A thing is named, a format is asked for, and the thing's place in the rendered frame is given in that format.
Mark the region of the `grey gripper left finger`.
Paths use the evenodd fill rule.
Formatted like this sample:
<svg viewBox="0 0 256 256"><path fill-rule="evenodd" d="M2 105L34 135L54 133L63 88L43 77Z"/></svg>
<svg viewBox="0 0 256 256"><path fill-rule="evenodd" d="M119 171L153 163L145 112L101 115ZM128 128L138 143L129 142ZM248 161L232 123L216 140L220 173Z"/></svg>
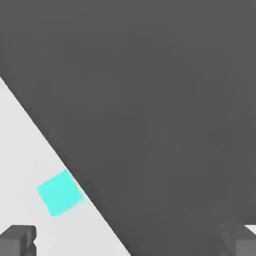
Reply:
<svg viewBox="0 0 256 256"><path fill-rule="evenodd" d="M34 225L11 225L0 234L0 256L37 256Z"/></svg>

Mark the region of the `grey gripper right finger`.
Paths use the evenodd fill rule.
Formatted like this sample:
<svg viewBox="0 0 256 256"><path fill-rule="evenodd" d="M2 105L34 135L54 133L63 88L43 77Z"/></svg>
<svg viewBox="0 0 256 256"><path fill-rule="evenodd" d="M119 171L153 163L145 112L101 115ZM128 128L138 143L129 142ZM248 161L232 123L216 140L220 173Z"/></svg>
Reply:
<svg viewBox="0 0 256 256"><path fill-rule="evenodd" d="M256 234L241 224L221 224L218 227L218 256L256 256Z"/></svg>

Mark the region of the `small cyan cube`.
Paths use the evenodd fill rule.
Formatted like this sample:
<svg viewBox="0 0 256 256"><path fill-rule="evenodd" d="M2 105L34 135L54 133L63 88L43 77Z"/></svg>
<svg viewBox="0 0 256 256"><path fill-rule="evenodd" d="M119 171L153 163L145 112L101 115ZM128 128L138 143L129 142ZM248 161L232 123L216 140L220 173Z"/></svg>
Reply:
<svg viewBox="0 0 256 256"><path fill-rule="evenodd" d="M53 217L60 216L84 198L66 169L43 182L36 189Z"/></svg>

